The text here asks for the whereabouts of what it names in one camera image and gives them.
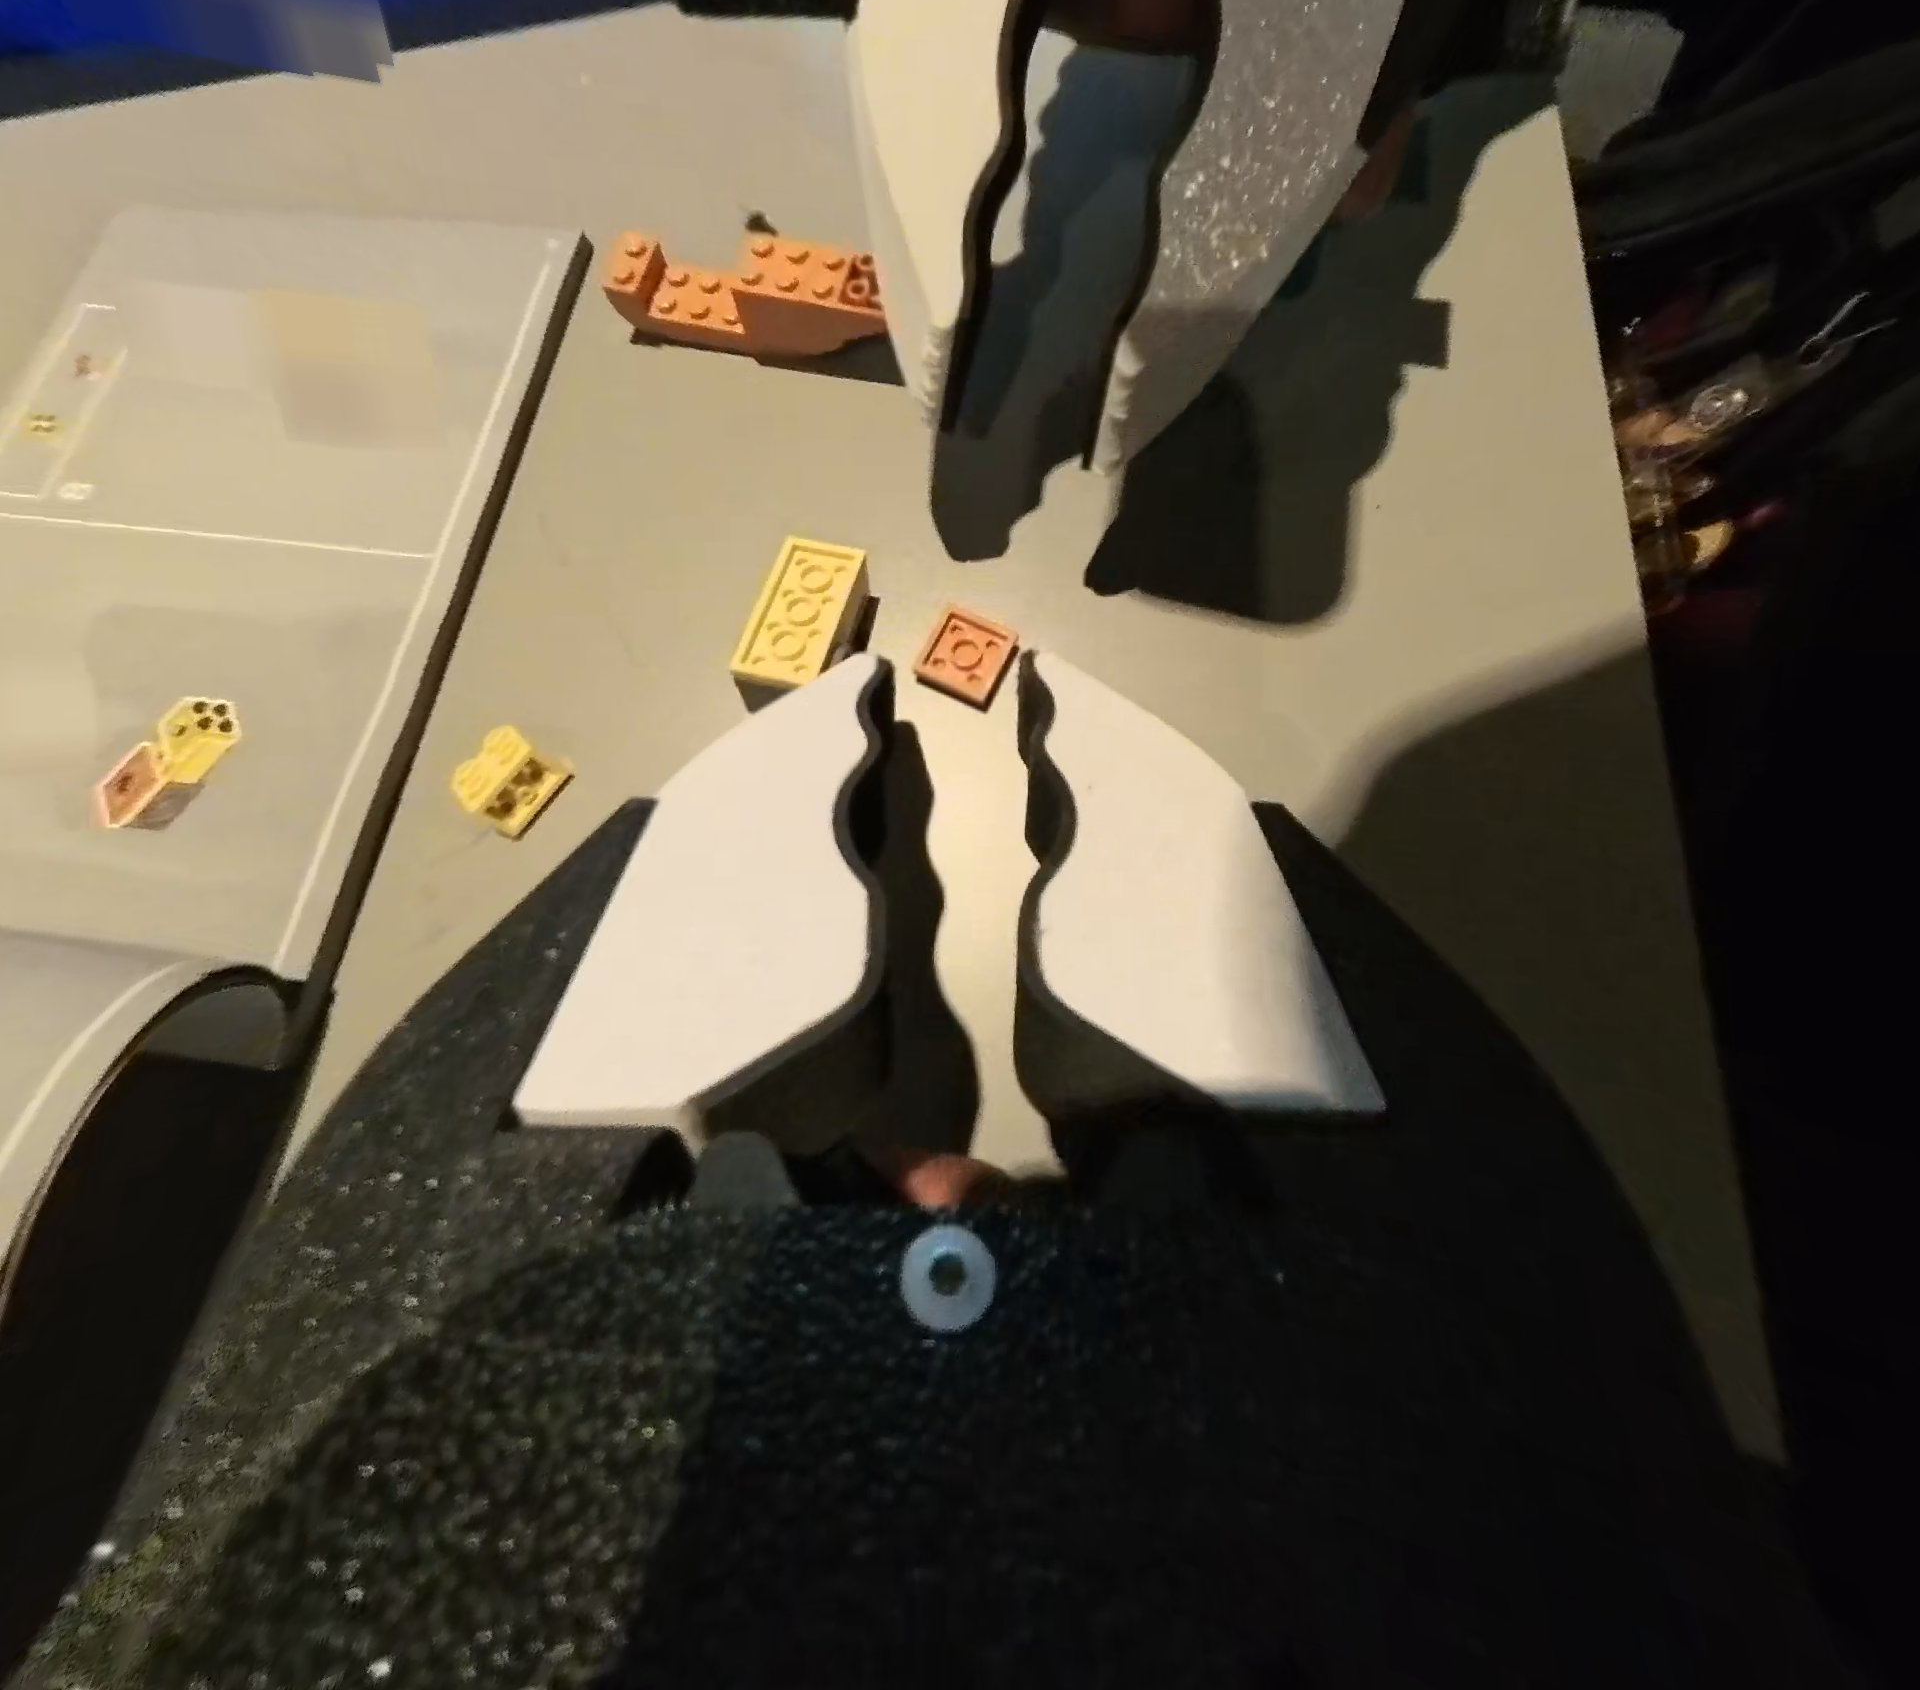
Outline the grey desk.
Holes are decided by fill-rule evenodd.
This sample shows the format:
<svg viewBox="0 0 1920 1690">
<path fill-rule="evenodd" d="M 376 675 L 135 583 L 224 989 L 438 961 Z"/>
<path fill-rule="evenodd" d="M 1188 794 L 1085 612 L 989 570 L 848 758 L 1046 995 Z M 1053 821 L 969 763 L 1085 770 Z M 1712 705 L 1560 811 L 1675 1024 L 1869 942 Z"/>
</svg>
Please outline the grey desk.
<svg viewBox="0 0 1920 1690">
<path fill-rule="evenodd" d="M 380 86 L 231 78 L 2 121 L 2 373 L 121 208 L 650 229 L 723 261 L 748 211 L 873 245 L 835 22 L 671 5 L 402 53 Z M 1066 394 L 1140 236 L 1179 69 L 1030 66 L 1030 167 L 1000 215 L 1005 373 L 930 438 L 889 363 L 762 372 L 634 343 L 587 276 L 451 651 L 429 770 L 380 859 L 303 1134 L 402 1010 L 629 794 L 741 721 L 723 657 L 772 545 L 873 551 L 904 667 L 944 597 L 1152 705 L 1290 806 L 1559 1080 L 1625 1190 L 1742 1453 L 1780 1462 L 1670 767 L 1618 496 L 1560 121 L 1514 78 L 1426 112 L 1409 199 L 1332 229 L 1221 394 L 1128 476 L 1061 449 Z M 484 728 L 578 767 L 538 845 L 445 794 Z M 975 1150 L 1050 1163 L 1013 1077 L 1013 696 L 903 673 L 930 767 L 941 1102 Z"/>
</svg>

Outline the clear plastic parts bag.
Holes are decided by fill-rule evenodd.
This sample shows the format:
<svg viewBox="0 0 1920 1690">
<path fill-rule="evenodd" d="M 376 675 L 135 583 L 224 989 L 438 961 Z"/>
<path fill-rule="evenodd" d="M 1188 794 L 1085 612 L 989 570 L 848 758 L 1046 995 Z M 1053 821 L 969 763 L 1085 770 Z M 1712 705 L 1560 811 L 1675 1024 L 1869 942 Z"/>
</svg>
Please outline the clear plastic parts bag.
<svg viewBox="0 0 1920 1690">
<path fill-rule="evenodd" d="M 1742 320 L 1660 308 L 1632 321 L 1603 373 L 1612 461 L 1646 612 L 1675 607 L 1737 536 L 1770 523 L 1788 476 L 1841 419 L 1841 384 L 1894 342 L 1904 282 L 1851 276 L 1776 296 L 1732 282 Z"/>
</svg>

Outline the long yellow brick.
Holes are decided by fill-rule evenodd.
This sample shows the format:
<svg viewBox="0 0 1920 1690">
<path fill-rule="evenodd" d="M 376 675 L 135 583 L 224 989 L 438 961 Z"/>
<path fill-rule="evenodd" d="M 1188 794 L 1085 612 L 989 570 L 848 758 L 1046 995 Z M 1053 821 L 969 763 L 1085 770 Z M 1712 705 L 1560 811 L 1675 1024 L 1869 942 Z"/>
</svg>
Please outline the long yellow brick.
<svg viewBox="0 0 1920 1690">
<path fill-rule="evenodd" d="M 728 657 L 738 695 L 760 705 L 819 680 L 848 651 L 868 597 L 873 560 L 864 545 L 782 537 Z"/>
</svg>

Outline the small orange square plate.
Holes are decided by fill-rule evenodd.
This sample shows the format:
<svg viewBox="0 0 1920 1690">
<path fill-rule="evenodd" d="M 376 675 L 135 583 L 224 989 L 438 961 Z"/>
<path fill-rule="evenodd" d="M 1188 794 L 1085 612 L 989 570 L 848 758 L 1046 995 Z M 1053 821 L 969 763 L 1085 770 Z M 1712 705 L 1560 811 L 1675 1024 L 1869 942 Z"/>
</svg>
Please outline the small orange square plate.
<svg viewBox="0 0 1920 1690">
<path fill-rule="evenodd" d="M 925 690 L 989 709 L 1020 662 L 1020 629 L 968 601 L 941 601 L 909 673 Z"/>
</svg>

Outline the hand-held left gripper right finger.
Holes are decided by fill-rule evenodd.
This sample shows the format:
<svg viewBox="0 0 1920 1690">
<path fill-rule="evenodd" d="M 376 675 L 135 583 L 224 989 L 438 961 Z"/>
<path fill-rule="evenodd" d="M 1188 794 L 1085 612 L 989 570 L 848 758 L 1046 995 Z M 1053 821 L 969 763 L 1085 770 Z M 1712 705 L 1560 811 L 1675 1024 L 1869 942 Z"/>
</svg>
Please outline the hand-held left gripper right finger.
<svg viewBox="0 0 1920 1690">
<path fill-rule="evenodd" d="M 1013 1069 L 1046 1121 L 1143 1102 L 1383 1110 L 1254 801 L 1203 746 L 1026 651 L 1020 756 L 1034 874 Z"/>
</svg>

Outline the grey instruction booklet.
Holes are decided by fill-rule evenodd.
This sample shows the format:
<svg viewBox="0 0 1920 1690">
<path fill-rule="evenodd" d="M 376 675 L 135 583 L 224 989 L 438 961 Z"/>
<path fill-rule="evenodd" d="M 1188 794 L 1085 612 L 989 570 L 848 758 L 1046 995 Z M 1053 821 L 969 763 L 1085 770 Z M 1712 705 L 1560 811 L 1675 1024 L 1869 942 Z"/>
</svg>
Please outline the grey instruction booklet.
<svg viewBox="0 0 1920 1690">
<path fill-rule="evenodd" d="M 123 208 L 2 387 L 2 1275 L 136 1053 L 292 1061 L 587 257 Z"/>
</svg>

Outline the small yellow studded brick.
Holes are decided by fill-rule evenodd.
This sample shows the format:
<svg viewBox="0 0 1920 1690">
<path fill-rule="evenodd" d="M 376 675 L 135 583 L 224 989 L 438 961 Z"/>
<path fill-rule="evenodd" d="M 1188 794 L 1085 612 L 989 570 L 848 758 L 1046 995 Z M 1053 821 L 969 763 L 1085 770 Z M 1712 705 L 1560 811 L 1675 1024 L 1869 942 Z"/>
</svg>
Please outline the small yellow studded brick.
<svg viewBox="0 0 1920 1690">
<path fill-rule="evenodd" d="M 520 842 L 571 786 L 573 763 L 538 756 L 538 746 L 514 722 L 487 728 L 480 751 L 450 776 L 450 794 L 463 813 L 480 818 L 503 842 Z"/>
</svg>

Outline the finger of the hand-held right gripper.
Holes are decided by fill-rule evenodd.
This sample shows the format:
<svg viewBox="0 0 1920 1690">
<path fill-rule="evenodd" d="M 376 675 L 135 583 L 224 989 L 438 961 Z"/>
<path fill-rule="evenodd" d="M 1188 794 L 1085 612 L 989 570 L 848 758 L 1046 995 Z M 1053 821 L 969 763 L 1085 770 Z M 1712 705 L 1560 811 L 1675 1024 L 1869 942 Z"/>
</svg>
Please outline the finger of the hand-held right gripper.
<svg viewBox="0 0 1920 1690">
<path fill-rule="evenodd" d="M 1212 69 L 1152 189 L 1091 468 L 1118 473 L 1212 384 L 1352 189 L 1406 0 L 1218 0 Z"/>
<path fill-rule="evenodd" d="M 857 0 L 848 121 L 878 305 L 930 428 L 964 392 L 997 185 L 1021 141 L 1021 0 Z"/>
</svg>

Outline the orange brick assembly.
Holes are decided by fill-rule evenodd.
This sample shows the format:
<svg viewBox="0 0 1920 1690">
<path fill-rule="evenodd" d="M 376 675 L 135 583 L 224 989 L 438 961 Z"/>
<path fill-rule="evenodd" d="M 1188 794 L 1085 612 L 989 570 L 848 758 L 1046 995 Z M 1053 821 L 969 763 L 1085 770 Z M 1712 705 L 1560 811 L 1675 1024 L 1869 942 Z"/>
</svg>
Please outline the orange brick assembly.
<svg viewBox="0 0 1920 1690">
<path fill-rule="evenodd" d="M 889 332 L 873 248 L 772 229 L 748 229 L 728 268 L 683 261 L 659 236 L 623 234 L 598 294 L 649 343 L 753 363 L 834 358 Z"/>
</svg>

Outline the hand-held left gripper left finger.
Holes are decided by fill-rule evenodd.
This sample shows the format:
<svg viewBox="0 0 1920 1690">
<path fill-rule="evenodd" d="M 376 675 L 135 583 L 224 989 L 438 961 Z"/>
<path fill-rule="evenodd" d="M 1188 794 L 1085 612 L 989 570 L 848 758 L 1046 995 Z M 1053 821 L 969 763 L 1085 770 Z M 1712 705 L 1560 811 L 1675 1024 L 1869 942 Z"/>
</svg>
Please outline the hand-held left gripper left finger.
<svg viewBox="0 0 1920 1690">
<path fill-rule="evenodd" d="M 848 1139 L 889 1071 L 889 903 L 856 813 L 889 728 L 893 662 L 857 651 L 667 776 L 516 1077 L 516 1126 Z"/>
</svg>

